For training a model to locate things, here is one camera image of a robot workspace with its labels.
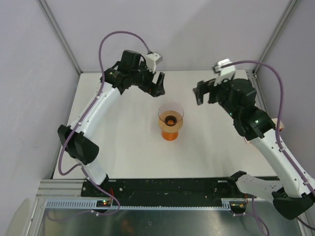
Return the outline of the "orange glass flask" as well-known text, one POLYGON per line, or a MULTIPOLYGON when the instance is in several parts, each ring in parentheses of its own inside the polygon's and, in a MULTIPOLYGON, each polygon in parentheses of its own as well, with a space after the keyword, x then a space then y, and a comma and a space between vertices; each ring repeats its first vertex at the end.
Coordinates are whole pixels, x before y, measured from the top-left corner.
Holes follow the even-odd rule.
MULTIPOLYGON (((164 123, 169 126, 175 126, 177 124, 177 119, 175 116, 167 116, 164 120, 164 123)), ((162 137, 167 141, 173 141, 178 137, 178 131, 173 133, 168 133, 164 130, 162 130, 162 137)))

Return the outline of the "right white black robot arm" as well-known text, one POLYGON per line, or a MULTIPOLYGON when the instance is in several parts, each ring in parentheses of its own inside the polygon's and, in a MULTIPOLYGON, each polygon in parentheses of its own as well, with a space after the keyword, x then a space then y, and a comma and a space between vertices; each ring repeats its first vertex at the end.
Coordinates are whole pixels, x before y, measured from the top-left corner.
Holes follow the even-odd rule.
POLYGON ((238 171, 227 185, 232 197, 246 193, 264 199, 286 219, 293 220, 307 211, 315 203, 315 197, 307 184, 314 187, 315 180, 307 173, 301 177, 294 166, 295 159, 289 161, 288 152, 282 140, 276 139, 276 127, 269 115, 255 105, 256 89, 247 79, 233 79, 215 85, 213 79, 200 81, 193 89, 198 105, 209 94, 210 104, 218 103, 233 119, 237 133, 249 141, 264 156, 277 177, 263 180, 246 172, 238 171))

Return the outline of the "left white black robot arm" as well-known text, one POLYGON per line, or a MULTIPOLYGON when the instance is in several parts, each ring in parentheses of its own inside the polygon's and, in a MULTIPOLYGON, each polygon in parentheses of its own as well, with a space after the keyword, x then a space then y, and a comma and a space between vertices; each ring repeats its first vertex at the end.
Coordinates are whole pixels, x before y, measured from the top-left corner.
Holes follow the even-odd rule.
POLYGON ((159 53, 149 52, 143 56, 135 51, 123 51, 121 60, 104 71, 99 89, 84 111, 71 124, 61 125, 57 130, 63 146, 61 152, 67 152, 83 167, 88 178, 93 181, 91 190, 97 196, 106 195, 109 185, 104 181, 107 174, 99 162, 99 146, 92 141, 93 133, 108 109, 131 86, 138 87, 152 97, 165 94, 165 74, 159 73, 157 82, 153 82, 160 62, 162 55, 159 53))

